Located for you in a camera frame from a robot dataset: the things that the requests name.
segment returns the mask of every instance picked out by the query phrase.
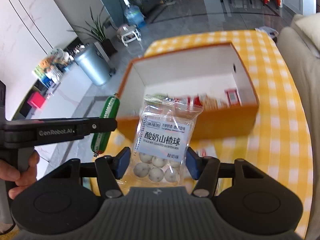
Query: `human hand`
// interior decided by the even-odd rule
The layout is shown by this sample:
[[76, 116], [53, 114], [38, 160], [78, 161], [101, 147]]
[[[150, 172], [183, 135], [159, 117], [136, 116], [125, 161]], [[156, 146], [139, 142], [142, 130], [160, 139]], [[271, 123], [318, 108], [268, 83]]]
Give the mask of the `human hand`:
[[20, 173], [16, 168], [0, 160], [0, 179], [14, 181], [17, 187], [9, 190], [9, 197], [14, 199], [23, 190], [36, 182], [37, 164], [40, 160], [37, 151], [34, 151], [29, 158], [29, 168]]

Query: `trash can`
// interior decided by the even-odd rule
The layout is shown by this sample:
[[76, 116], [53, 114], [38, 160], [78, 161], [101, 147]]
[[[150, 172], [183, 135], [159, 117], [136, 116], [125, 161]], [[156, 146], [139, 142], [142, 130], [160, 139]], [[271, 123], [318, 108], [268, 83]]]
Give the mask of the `trash can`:
[[75, 62], [96, 86], [101, 86], [110, 79], [111, 68], [94, 44], [89, 44], [78, 53]]

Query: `tablecloth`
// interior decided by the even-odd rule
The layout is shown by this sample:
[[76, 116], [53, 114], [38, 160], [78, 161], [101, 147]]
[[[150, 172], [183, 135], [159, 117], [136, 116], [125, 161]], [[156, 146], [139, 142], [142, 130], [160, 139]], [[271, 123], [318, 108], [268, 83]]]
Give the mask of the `tablecloth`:
[[[154, 41], [145, 57], [228, 41], [238, 51], [260, 100], [255, 126], [246, 137], [193, 141], [190, 146], [197, 149], [213, 144], [221, 162], [233, 163], [236, 158], [244, 158], [295, 192], [303, 203], [296, 232], [304, 237], [313, 186], [310, 134], [293, 79], [269, 36], [252, 30], [173, 37]], [[115, 155], [124, 146], [131, 146], [131, 142], [116, 131], [104, 154]], [[92, 186], [97, 192], [96, 182]], [[224, 179], [220, 190], [230, 186], [230, 179]]]

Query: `tile floor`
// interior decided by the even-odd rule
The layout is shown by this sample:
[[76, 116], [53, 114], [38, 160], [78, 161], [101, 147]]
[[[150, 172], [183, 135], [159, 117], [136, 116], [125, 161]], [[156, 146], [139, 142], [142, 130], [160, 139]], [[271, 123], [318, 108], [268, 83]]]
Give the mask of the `tile floor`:
[[[116, 38], [112, 41], [118, 53], [111, 57], [109, 65], [117, 69], [116, 74], [107, 84], [92, 86], [81, 101], [73, 117], [97, 117], [108, 95], [113, 95], [121, 82], [129, 61], [143, 56], [149, 45], [159, 39], [221, 30], [254, 29], [263, 25], [281, 31], [288, 26], [293, 16], [284, 8], [277, 10], [271, 3], [263, 6], [261, 0], [176, 0], [170, 6], [159, 6], [146, 20], [147, 25], [141, 29], [142, 41], [133, 41], [125, 47]], [[47, 173], [71, 158], [82, 162], [92, 160], [90, 149], [93, 135], [83, 140], [58, 144]]]

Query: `plant pot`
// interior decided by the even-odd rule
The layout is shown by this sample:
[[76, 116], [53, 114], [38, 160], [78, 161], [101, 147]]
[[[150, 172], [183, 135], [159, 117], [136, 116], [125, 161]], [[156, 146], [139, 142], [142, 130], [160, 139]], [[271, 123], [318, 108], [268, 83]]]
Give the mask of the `plant pot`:
[[111, 57], [113, 54], [118, 52], [109, 39], [106, 39], [103, 43], [101, 43], [101, 47], [103, 48], [104, 52], [108, 55], [108, 57]]

